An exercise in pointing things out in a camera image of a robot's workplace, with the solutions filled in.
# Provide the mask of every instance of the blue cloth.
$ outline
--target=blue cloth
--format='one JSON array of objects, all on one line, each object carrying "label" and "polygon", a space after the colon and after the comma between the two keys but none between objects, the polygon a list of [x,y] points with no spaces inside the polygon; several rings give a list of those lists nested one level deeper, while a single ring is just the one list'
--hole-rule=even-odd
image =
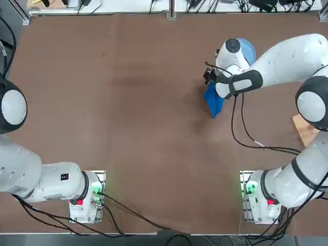
[{"label": "blue cloth", "polygon": [[[253,45],[247,39],[238,38],[240,42],[242,55],[245,57],[249,65],[253,64],[256,59],[256,53]],[[221,98],[215,90],[215,82],[209,83],[203,98],[209,106],[212,117],[214,118],[223,107],[223,98]]]},{"label": "blue cloth", "polygon": [[220,111],[223,106],[223,98],[221,98],[215,90],[215,84],[210,83],[207,86],[207,89],[203,95],[207,105],[209,106],[212,117],[214,118]]}]

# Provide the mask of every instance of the black cable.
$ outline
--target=black cable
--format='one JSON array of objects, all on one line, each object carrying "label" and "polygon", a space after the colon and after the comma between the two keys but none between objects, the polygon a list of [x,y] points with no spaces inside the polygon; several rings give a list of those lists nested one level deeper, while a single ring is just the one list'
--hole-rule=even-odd
[{"label": "black cable", "polygon": [[217,1],[216,1],[216,4],[215,4],[215,6],[214,6],[214,9],[212,10],[212,13],[215,13],[215,11],[216,11],[216,7],[217,7],[217,5],[219,4],[219,1],[220,1],[220,0],[217,0]]},{"label": "black cable", "polygon": [[199,8],[197,9],[197,11],[195,12],[196,14],[199,12],[200,8],[204,5],[205,2],[206,2],[206,0],[203,0],[203,2],[201,3],[201,5],[199,6]]},{"label": "black cable", "polygon": [[11,57],[8,61],[8,64],[7,66],[4,68],[4,73],[2,74],[2,77],[5,78],[7,73],[8,73],[8,70],[11,66],[11,63],[12,63],[12,60],[14,59],[14,55],[15,55],[15,52],[16,52],[16,37],[15,37],[15,34],[13,32],[13,30],[11,29],[11,27],[8,25],[8,23],[5,21],[5,19],[3,19],[1,16],[0,16],[0,20],[5,24],[5,26],[8,28],[11,36],[12,36],[12,40],[13,40],[13,49],[12,49],[12,54],[11,54]]},{"label": "black cable", "polygon": [[151,220],[149,220],[149,219],[143,217],[142,215],[138,214],[137,212],[133,211],[132,209],[128,208],[127,206],[125,206],[125,205],[122,204],[121,202],[117,201],[117,200],[114,199],[113,197],[111,197],[111,196],[109,196],[109,195],[107,195],[107,194],[105,194],[105,193],[103,193],[103,192],[98,192],[98,195],[102,195],[102,196],[105,196],[105,197],[111,199],[113,202],[117,203],[118,205],[120,205],[121,207],[125,208],[126,210],[128,210],[129,212],[131,212],[132,214],[134,214],[135,216],[139,217],[140,219],[142,219],[142,220],[148,222],[149,224],[151,224],[151,225],[153,225],[153,226],[155,226],[155,227],[158,227],[158,228],[161,228],[161,229],[164,229],[164,230],[171,230],[171,229],[168,228],[168,227],[164,227],[164,226],[162,226],[162,225],[159,225],[159,224],[157,224],[157,223],[155,223],[155,222],[153,222],[153,221],[151,221]]},{"label": "black cable", "polygon": [[95,8],[95,9],[90,13],[90,15],[93,15],[93,13],[96,12],[96,11],[97,11],[102,5],[103,5],[103,0],[100,0],[100,5],[99,5],[97,8]]},{"label": "black cable", "polygon": [[28,204],[28,203],[25,202],[23,199],[21,199],[19,196],[16,196],[16,195],[12,195],[12,196],[15,197],[19,202],[22,202],[22,203],[24,204],[25,207],[27,207],[27,208],[29,208],[30,210],[33,210],[33,211],[35,211],[35,212],[37,212],[37,213],[44,214],[44,215],[47,215],[47,216],[51,216],[51,217],[58,218],[58,219],[65,219],[65,220],[72,221],[72,222],[74,222],[74,223],[76,223],[76,224],[79,224],[80,226],[82,226],[82,227],[84,227],[84,228],[87,228],[87,229],[89,229],[89,230],[91,230],[91,231],[93,231],[93,232],[95,232],[95,233],[99,233],[99,234],[101,234],[101,235],[103,235],[103,236],[105,236],[105,237],[109,237],[109,238],[117,238],[117,237],[121,237],[120,235],[119,235],[119,236],[110,236],[110,235],[107,235],[107,234],[105,234],[105,233],[103,233],[103,232],[100,232],[100,231],[98,231],[98,230],[95,230],[95,229],[93,229],[93,228],[91,228],[91,227],[89,227],[89,226],[87,226],[87,225],[85,225],[85,224],[82,224],[82,223],[78,222],[77,220],[74,220],[74,219],[72,219],[72,218],[70,218],[70,217],[54,215],[54,214],[47,213],[47,212],[45,212],[45,211],[42,211],[42,210],[36,209],[36,208],[34,208],[32,205]]},{"label": "black cable", "polygon": [[[242,121],[242,124],[244,126],[244,129],[245,129],[245,132],[247,134],[247,136],[255,143],[258,143],[254,138],[251,137],[251,135],[249,134],[248,130],[247,130],[247,127],[245,125],[245,121],[244,121],[244,115],[243,115],[243,110],[244,109],[244,93],[241,94],[241,121]],[[276,147],[276,146],[265,146],[265,147],[268,147],[268,148],[274,148],[274,149],[282,149],[282,150],[290,150],[290,151],[294,151],[296,153],[301,153],[301,151],[299,150],[296,150],[296,149],[293,149],[293,148],[286,148],[286,147]]]},{"label": "black cable", "polygon": [[123,236],[123,237],[130,237],[130,236],[132,236],[132,235],[127,235],[127,234],[125,234],[124,232],[122,232],[122,230],[118,227],[118,224],[117,224],[117,222],[116,222],[116,220],[115,220],[115,218],[114,218],[114,215],[113,215],[113,213],[112,213],[112,211],[109,209],[109,207],[106,205],[106,204],[102,204],[102,207],[110,214],[110,216],[112,217],[112,220],[113,220],[113,223],[114,223],[114,226],[115,226],[115,228],[116,228],[116,230],[117,230],[117,232],[121,235],[121,236]]},{"label": "black cable", "polygon": [[314,1],[315,0],[312,0],[312,3],[311,4],[309,4],[308,2],[305,1],[306,4],[308,5],[308,7],[303,11],[304,13],[309,12],[311,10],[311,8],[312,8],[312,6],[314,4]]},{"label": "black cable", "polygon": [[187,238],[185,235],[181,235],[181,234],[179,234],[179,235],[174,235],[173,237],[171,237],[171,238],[167,241],[167,243],[165,244],[165,246],[168,246],[169,243],[170,243],[174,238],[176,238],[176,237],[183,237],[184,239],[187,240],[187,242],[188,242],[188,244],[189,244],[190,246],[193,246],[193,245],[191,244],[189,238]]},{"label": "black cable", "polygon": [[149,14],[152,12],[152,7],[154,4],[155,0],[152,0],[151,4],[150,4],[150,8],[149,8]]},{"label": "black cable", "polygon": [[76,16],[78,16],[78,14],[80,13],[80,10],[82,9],[82,6],[83,6],[83,4],[81,4],[80,7],[78,8]]},{"label": "black cable", "polygon": [[[279,231],[282,230],[281,235],[278,238],[274,239],[274,241],[277,241],[277,240],[281,239],[285,235],[287,227],[290,225],[291,220],[293,219],[293,217],[312,199],[312,197],[317,193],[318,189],[322,186],[322,184],[326,181],[327,178],[328,178],[328,172],[325,174],[325,176],[323,177],[321,182],[313,190],[311,195],[302,203],[302,205],[295,211],[294,211],[294,208],[291,209],[291,211],[292,211],[291,215],[287,217],[287,220],[282,225],[280,225],[278,230],[277,230],[277,234],[279,234]],[[263,240],[252,244],[252,246],[254,246],[258,243],[261,243],[261,242],[263,242]]]},{"label": "black cable", "polygon": [[274,224],[279,220],[279,218],[281,217],[281,216],[284,216],[284,214],[286,213],[286,211],[287,211],[287,209],[285,209],[284,211],[283,211],[283,213],[282,214],[280,214],[272,223],[271,223],[271,225],[261,234],[261,235],[256,235],[256,236],[248,236],[247,238],[251,238],[251,239],[253,239],[253,238],[260,238],[260,237],[262,237],[262,236],[264,236],[264,234],[268,231],[268,230],[270,230],[270,228],[272,227],[272,226],[274,226]]},{"label": "black cable", "polygon": [[[287,211],[287,209],[285,209],[285,210],[284,210],[284,213],[280,214],[279,217],[280,217],[280,216],[284,216],[286,211]],[[290,212],[293,212],[293,209],[288,209],[288,213],[287,213],[286,221],[288,221],[289,218],[290,218]],[[288,223],[286,223],[285,226],[282,227],[283,230],[282,230],[281,232],[279,232],[279,231],[280,231],[280,228],[278,227],[278,228],[276,229],[276,231],[275,231],[272,235],[265,236],[264,234],[265,234],[265,233],[266,233],[266,232],[267,232],[267,231],[268,231],[268,230],[274,225],[275,222],[276,222],[276,221],[274,221],[274,222],[270,225],[270,227],[267,228],[267,229],[266,229],[261,235],[259,235],[259,236],[245,236],[245,239],[247,239],[247,240],[249,241],[249,243],[250,243],[251,246],[257,245],[257,244],[259,244],[259,243],[261,243],[261,242],[265,242],[265,241],[273,241],[270,245],[274,244],[276,241],[280,240],[280,239],[285,235],[286,230],[287,230],[288,226],[290,225],[291,220],[290,220]],[[261,240],[255,242],[255,243],[252,243],[252,242],[250,241],[250,239],[261,239]]]},{"label": "black cable", "polygon": [[286,11],[286,13],[290,13],[291,10],[293,9],[294,3],[292,4],[291,8],[289,10]]},{"label": "black cable", "polygon": [[67,230],[67,228],[60,227],[60,226],[55,225],[55,224],[47,223],[47,222],[45,222],[45,221],[43,221],[43,220],[41,220],[41,219],[35,217],[33,214],[30,213],[30,211],[28,211],[28,209],[24,206],[23,203],[20,202],[20,205],[22,205],[22,207],[23,207],[23,209],[25,210],[25,212],[26,212],[29,216],[31,216],[33,219],[35,219],[35,220],[37,220],[37,221],[39,221],[39,222],[41,222],[41,223],[43,223],[43,224],[46,224],[46,225],[48,225],[48,226],[51,226],[51,227],[55,227],[55,228],[58,228],[58,229]]},{"label": "black cable", "polygon": [[209,66],[211,68],[217,68],[217,69],[219,69],[219,70],[221,70],[223,72],[226,72],[226,73],[230,74],[231,76],[233,76],[233,74],[231,72],[229,72],[228,70],[226,70],[224,68],[218,67],[216,65],[209,64],[207,61],[205,61],[204,63],[205,63],[206,66]]},{"label": "black cable", "polygon": [[58,223],[60,223],[60,224],[63,225],[64,227],[60,227],[60,226],[57,226],[57,225],[55,225],[55,224],[47,223],[47,222],[45,222],[44,220],[42,220],[42,219],[40,219],[40,218],[37,218],[37,217],[35,217],[34,215],[32,215],[32,214],[30,213],[30,211],[28,211],[28,208],[24,205],[24,203],[22,203],[22,202],[20,202],[20,201],[19,201],[19,203],[20,203],[20,205],[23,207],[23,209],[25,210],[25,212],[26,212],[29,216],[31,216],[33,219],[35,219],[35,220],[37,220],[37,221],[39,221],[39,222],[41,222],[41,223],[43,223],[43,224],[46,224],[46,225],[51,226],[51,227],[55,227],[55,228],[59,228],[59,229],[63,229],[63,230],[68,230],[68,231],[70,231],[70,232],[72,232],[72,233],[74,233],[74,234],[76,234],[76,235],[78,235],[78,236],[89,236],[89,234],[80,234],[80,233],[74,231],[74,230],[71,229],[69,226],[67,226],[66,224],[62,223],[60,220],[58,220],[58,219],[56,219],[56,218],[54,218],[54,217],[52,217],[52,216],[50,216],[50,215],[47,215],[47,216],[48,216],[49,218],[51,218],[51,219],[57,221]]},{"label": "black cable", "polygon": [[234,100],[234,105],[233,105],[233,109],[232,109],[232,116],[231,116],[231,133],[232,133],[232,136],[233,138],[235,139],[235,141],[244,146],[244,147],[247,147],[247,148],[251,148],[251,149],[268,149],[268,150],[273,150],[273,151],[279,151],[279,152],[283,152],[283,153],[289,153],[289,154],[293,154],[293,155],[297,155],[297,153],[295,152],[292,152],[292,151],[288,151],[288,150],[281,150],[281,149],[275,149],[275,148],[269,148],[269,147],[260,147],[260,146],[249,146],[249,145],[246,145],[242,142],[240,142],[236,136],[235,136],[235,133],[234,133],[234,128],[233,128],[233,122],[234,122],[234,114],[235,114],[235,109],[236,109],[236,102],[237,102],[237,96],[235,96],[235,100]]},{"label": "black cable", "polygon": [[206,14],[210,13],[211,12],[211,9],[212,7],[214,6],[215,4],[215,0],[213,1],[212,5],[211,5],[211,0],[210,0],[210,8],[208,9],[208,11],[206,12]]}]

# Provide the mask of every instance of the green light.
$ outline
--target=green light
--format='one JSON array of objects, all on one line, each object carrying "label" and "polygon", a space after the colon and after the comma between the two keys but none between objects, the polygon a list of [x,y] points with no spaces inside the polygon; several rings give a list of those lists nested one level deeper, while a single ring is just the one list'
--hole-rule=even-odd
[{"label": "green light", "polygon": [[94,185],[92,185],[92,192],[94,193],[94,194],[97,194],[98,192],[101,192],[101,186],[100,185],[96,185],[96,184],[94,184]]},{"label": "green light", "polygon": [[246,193],[252,196],[255,193],[255,189],[257,187],[257,182],[255,181],[248,181],[246,184]]}]

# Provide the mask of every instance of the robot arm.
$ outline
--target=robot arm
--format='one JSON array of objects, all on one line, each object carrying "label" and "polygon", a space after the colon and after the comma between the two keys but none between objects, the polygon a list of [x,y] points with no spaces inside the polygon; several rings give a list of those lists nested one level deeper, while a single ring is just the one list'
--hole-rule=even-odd
[{"label": "robot arm", "polygon": [[[12,82],[0,78],[0,134],[19,129],[27,116],[27,102]],[[21,197],[26,202],[52,199],[70,201],[70,216],[93,223],[101,211],[95,201],[103,191],[94,172],[82,171],[73,162],[43,165],[34,152],[0,135],[0,192]]]},{"label": "robot arm", "polygon": [[[217,60],[224,62],[227,59],[221,58],[219,53]],[[217,61],[216,64],[220,66],[223,62]],[[232,84],[234,94],[239,94],[275,84],[305,81],[327,65],[328,40],[324,36],[309,34],[293,37],[267,50],[242,73],[232,78],[218,76],[216,91],[220,97],[229,98],[232,95],[229,84]]]},{"label": "robot arm", "polygon": [[[217,69],[216,91],[220,97],[228,99],[270,85],[305,81],[295,96],[297,109],[310,125],[328,129],[328,40],[324,36],[309,34],[282,41],[250,67],[231,60],[230,64],[225,63],[227,59],[222,59],[220,52],[216,65],[233,74]],[[288,165],[254,172],[248,181],[252,185],[248,196],[255,223],[272,223],[280,206],[293,208],[303,204],[328,172],[327,153],[328,132],[322,131]],[[312,199],[326,191],[328,180]]]}]

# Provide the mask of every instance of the power adapter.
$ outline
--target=power adapter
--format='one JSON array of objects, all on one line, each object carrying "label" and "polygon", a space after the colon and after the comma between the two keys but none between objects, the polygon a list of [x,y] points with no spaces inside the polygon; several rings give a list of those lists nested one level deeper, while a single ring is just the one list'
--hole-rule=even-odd
[{"label": "power adapter", "polygon": [[277,5],[278,0],[249,0],[249,3],[270,13]]}]

